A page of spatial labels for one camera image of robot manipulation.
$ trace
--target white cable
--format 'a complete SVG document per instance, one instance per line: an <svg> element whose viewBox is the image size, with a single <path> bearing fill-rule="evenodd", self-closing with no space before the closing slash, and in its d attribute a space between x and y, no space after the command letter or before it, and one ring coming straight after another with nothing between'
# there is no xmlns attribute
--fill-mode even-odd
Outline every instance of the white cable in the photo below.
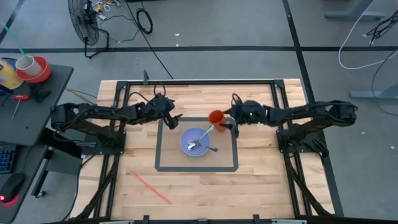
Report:
<svg viewBox="0 0 398 224"><path fill-rule="evenodd" d="M348 40L348 38L350 37L351 33L353 32L353 30L354 30L356 24L359 22L359 20L361 20L361 18L362 18L363 15L365 14L365 12L372 6L373 3L374 3L374 1L362 12L361 16L360 16L360 17L358 18L358 20L354 23L353 28L351 28L351 30L349 31L346 40L344 41L343 45L340 47L340 49L339 49L339 51L338 51L338 63L339 63L343 68L345 68L345 69L348 69L348 70L356 70L356 69L360 69L360 68L366 68L366 67L369 67L369 66L372 66L372 65L377 65L377 64L383 63L383 62L386 61L386 60L389 60L390 58L392 58L393 56L395 56L395 55L398 54L398 51L397 51L396 53L394 53L393 55L391 55L389 58L386 58L386 59L384 59L384 60L381 60L380 62L374 62L374 63L370 63L369 65L363 65L363 66L360 66L360 67L346 67L346 66L344 66L344 65L341 63L340 54L341 54L342 48L343 48L344 45L347 43L347 40Z"/></svg>

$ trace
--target wooden table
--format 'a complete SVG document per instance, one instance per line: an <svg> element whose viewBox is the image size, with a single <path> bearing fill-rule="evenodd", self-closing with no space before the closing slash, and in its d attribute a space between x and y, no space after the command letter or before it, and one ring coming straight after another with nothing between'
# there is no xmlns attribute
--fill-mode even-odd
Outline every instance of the wooden table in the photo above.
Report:
<svg viewBox="0 0 398 224"><path fill-rule="evenodd" d="M101 82L99 105L112 105L116 83ZM304 105L306 101L300 80L285 79L284 83L289 106ZM232 93L237 93L242 100L255 100L273 106L271 90L267 85L166 85L166 89L167 97L175 100L172 116L183 113L186 117L207 117L212 110L229 108ZM135 86L130 89L130 92L133 91L142 93L148 99L153 97L153 86ZM143 100L138 95L132 95L129 105L138 101ZM104 120L94 122L109 124ZM260 218L293 218L284 159L275 136L276 128L251 125L239 129L239 169L236 172L192 173L156 171L157 122L126 126L126 148L118 169L112 220L142 220L143 215L150 215L151 220L249 219L253 214L259 214ZM301 153L300 156L308 188L324 208L333 213L321 159L315 153ZM102 156L96 156L82 169L72 217L83 210L95 193L102 161ZM131 175L130 170L172 204L156 196ZM304 214L298 187L296 191L299 193L300 210ZM104 214L105 200L106 196L101 214Z"/></svg>

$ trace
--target screwdriver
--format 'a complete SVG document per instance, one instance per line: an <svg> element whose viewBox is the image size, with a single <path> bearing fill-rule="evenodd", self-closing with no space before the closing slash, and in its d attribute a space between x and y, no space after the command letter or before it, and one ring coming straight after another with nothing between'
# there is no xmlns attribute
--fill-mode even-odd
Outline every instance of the screwdriver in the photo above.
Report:
<svg viewBox="0 0 398 224"><path fill-rule="evenodd" d="M28 96L28 95L14 95L14 96L12 96L12 98L13 98L14 100L18 100L18 104L17 104L17 106L15 107L14 114L12 115L12 118L11 118L11 119L14 119L15 113L16 113L17 110L18 110L19 103L21 102L21 100L28 100L28 99L29 99L29 96Z"/></svg>

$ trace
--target computer mouse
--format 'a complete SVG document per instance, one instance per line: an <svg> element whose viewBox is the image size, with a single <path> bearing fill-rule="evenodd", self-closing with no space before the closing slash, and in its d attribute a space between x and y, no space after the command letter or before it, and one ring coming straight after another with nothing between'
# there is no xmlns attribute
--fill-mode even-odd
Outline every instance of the computer mouse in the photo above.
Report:
<svg viewBox="0 0 398 224"><path fill-rule="evenodd" d="M14 199L24 183L24 174L12 174L0 189L0 201L7 203Z"/></svg>

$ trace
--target paper cup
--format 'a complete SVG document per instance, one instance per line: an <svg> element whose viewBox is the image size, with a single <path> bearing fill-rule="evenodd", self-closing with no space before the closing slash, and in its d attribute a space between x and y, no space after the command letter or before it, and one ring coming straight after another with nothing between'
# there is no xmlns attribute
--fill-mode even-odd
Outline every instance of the paper cup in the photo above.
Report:
<svg viewBox="0 0 398 224"><path fill-rule="evenodd" d="M16 62L15 66L17 69L23 71L24 73L32 76L40 75L43 72L42 67L36 62L35 58L32 56L27 56L30 58L30 62L26 60L25 57L21 57Z"/></svg>

